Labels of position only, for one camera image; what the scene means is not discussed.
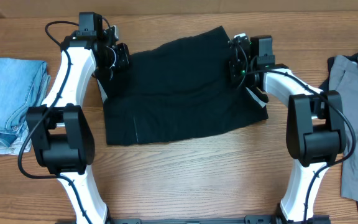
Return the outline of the black shorts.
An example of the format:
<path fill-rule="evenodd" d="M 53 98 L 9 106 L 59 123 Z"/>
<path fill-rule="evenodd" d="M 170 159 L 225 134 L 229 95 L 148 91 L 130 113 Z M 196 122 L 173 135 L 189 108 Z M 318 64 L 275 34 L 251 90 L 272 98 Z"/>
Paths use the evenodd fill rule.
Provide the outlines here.
<path fill-rule="evenodd" d="M 106 142 L 130 146 L 214 136 L 267 119 L 267 110 L 230 81 L 229 37 L 217 27 L 131 55 L 98 80 Z"/>

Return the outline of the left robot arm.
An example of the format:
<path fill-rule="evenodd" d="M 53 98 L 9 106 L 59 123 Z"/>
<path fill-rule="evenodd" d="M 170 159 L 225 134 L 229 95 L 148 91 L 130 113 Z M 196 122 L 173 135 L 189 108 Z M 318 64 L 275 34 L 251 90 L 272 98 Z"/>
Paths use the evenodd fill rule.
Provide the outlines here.
<path fill-rule="evenodd" d="M 62 61 L 55 82 L 41 105 L 27 110 L 29 136 L 46 179 L 58 180 L 75 211 L 75 223 L 112 223 L 92 171 L 95 143 L 82 110 L 92 77 L 102 99 L 114 74 L 129 66 L 127 45 L 119 43 L 116 26 L 95 12 L 81 12 L 77 30 L 59 42 Z"/>

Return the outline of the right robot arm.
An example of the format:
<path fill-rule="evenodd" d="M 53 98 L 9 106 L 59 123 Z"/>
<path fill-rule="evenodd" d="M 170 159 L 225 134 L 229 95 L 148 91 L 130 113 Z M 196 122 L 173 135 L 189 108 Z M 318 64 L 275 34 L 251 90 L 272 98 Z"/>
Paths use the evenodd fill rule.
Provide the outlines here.
<path fill-rule="evenodd" d="M 245 223 L 330 223 L 314 215 L 313 207 L 322 179 L 346 147 L 348 124 L 336 91 L 323 91 L 296 77 L 275 62 L 269 35 L 237 34 L 229 41 L 234 56 L 230 79 L 247 90 L 262 107 L 273 95 L 287 107 L 286 144 L 293 158 L 290 180 L 274 215 L 248 215 Z"/>

